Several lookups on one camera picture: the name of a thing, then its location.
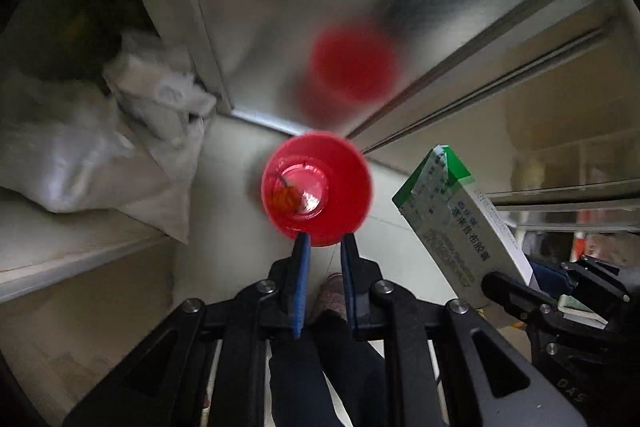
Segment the white shelf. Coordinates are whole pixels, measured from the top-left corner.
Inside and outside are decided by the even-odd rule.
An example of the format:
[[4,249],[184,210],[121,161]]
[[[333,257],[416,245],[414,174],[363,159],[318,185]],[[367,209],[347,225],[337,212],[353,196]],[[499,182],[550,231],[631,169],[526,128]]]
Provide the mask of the white shelf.
[[53,214],[0,188],[0,302],[166,241],[117,210]]

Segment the white tiled floor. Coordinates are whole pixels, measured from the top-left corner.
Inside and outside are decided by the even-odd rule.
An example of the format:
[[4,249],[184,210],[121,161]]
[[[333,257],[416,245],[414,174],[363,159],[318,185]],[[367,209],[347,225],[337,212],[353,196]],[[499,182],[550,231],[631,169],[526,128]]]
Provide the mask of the white tiled floor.
[[[240,120],[216,117],[207,131],[191,200],[189,244],[178,247],[174,304],[232,298],[267,276],[271,263],[290,255],[293,241],[276,231],[262,210],[260,176],[268,157],[287,136]],[[444,303],[455,295],[391,201],[405,177],[370,164],[374,197],[356,232],[360,254],[418,298]],[[307,310],[322,280],[340,271],[339,245],[312,249]],[[338,416],[350,425],[335,396]],[[273,421],[268,415],[268,425]]]

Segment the triangular cutout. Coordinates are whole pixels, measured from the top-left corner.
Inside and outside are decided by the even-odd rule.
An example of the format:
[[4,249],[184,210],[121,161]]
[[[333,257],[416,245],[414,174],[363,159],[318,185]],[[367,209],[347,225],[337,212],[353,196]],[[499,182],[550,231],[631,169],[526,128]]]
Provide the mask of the triangular cutout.
[[177,340],[178,331],[168,331],[131,369],[124,385],[147,396],[156,396]]
[[473,341],[478,350],[482,367],[489,380],[491,393],[496,398],[526,389],[529,378],[494,344],[484,331],[476,331]]

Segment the metal screw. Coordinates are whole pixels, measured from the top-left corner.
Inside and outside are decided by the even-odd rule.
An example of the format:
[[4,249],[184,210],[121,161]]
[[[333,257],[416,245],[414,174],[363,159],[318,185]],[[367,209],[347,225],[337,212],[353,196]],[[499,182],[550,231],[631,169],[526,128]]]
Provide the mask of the metal screw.
[[195,313],[200,311],[201,302],[199,299],[187,299],[182,303],[182,311],[185,313]]
[[461,299],[453,299],[449,301],[449,309],[458,315],[464,315],[469,311],[469,305]]
[[396,287],[394,286],[394,284],[391,281],[385,281],[384,279],[381,279],[381,280],[376,281],[374,283],[373,289],[377,293],[382,293],[382,295],[388,295],[394,289],[396,289]]
[[277,288],[278,285],[269,279],[264,279],[255,283],[255,289],[257,289],[260,293],[264,293],[265,295],[273,293]]

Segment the blue gripper pad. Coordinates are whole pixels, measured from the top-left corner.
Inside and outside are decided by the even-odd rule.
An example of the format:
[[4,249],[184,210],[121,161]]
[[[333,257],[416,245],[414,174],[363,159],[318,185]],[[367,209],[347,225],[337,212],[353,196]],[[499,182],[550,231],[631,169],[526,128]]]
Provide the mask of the blue gripper pad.
[[298,271],[298,281],[296,291],[293,294],[293,336],[300,338],[302,327],[305,325],[306,307],[306,281],[309,275],[309,265],[311,264],[311,237],[305,233],[305,242],[300,251],[300,270]]

